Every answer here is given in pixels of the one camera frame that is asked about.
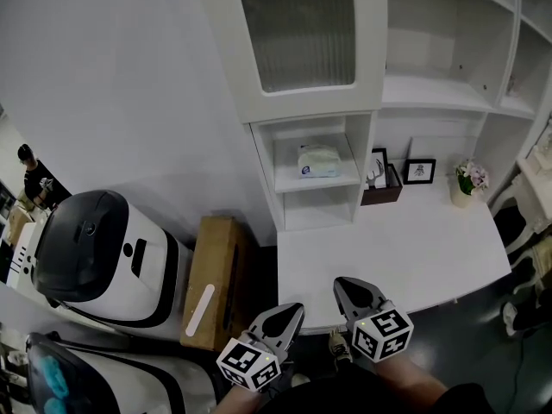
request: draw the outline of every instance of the black picture frame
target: black picture frame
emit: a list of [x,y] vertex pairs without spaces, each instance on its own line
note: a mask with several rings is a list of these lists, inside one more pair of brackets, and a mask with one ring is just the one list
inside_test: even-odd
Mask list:
[[[433,177],[435,176],[435,166],[437,161],[433,159],[425,159],[425,160],[406,160],[405,166],[403,167],[403,184],[432,184],[433,183]],[[410,180],[408,178],[408,173],[410,171],[410,167],[413,164],[431,164],[431,175],[429,179],[422,179],[422,180]]]
[[[387,164],[387,150],[379,147],[379,148],[373,148],[372,154],[383,154],[383,167],[384,167],[384,174],[386,176],[386,187],[380,187],[380,189],[383,188],[389,188],[390,182],[389,182],[389,164]],[[367,190],[369,188],[368,186],[368,175],[366,176],[366,179],[364,180],[364,188]]]

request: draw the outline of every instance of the white desk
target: white desk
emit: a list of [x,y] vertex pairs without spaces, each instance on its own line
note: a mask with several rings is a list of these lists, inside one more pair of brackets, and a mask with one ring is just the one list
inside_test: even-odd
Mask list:
[[279,302],[304,304],[305,334],[344,324],[332,289],[337,276],[372,282],[417,311],[510,271],[486,204],[454,207],[445,178],[406,185],[396,203],[361,207],[352,225],[278,233]]

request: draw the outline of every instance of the white wall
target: white wall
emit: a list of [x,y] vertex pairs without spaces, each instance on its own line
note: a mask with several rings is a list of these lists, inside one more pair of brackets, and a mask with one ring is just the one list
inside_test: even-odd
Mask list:
[[200,0],[0,0],[0,33],[0,102],[69,191],[119,191],[180,239],[226,212],[274,242]]
[[24,187],[25,166],[17,158],[17,149],[24,142],[8,116],[0,116],[0,181],[15,197]]

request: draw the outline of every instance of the picture frame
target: picture frame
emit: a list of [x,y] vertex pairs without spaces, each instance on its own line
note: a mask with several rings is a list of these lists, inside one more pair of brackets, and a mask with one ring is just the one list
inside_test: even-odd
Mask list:
[[406,160],[403,167],[403,184],[432,184],[436,163],[434,159]]
[[370,167],[368,168],[365,180],[365,190],[385,189],[389,187],[388,166],[386,149],[382,147],[372,149]]

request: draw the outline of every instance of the dark floor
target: dark floor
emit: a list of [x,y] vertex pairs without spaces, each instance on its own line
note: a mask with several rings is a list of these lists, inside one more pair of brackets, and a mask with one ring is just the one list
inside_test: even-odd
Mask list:
[[[500,306],[512,299],[516,278],[509,275],[487,288],[410,314],[414,334],[407,354],[448,386],[476,382],[491,406],[506,413],[514,391],[521,340],[510,339],[499,316]],[[528,297],[516,296],[516,301]],[[311,379],[333,374],[327,336],[300,336],[292,346],[295,372]],[[369,365],[359,360],[364,367]],[[552,398],[552,325],[524,340],[524,362],[518,392],[510,412],[539,412]]]

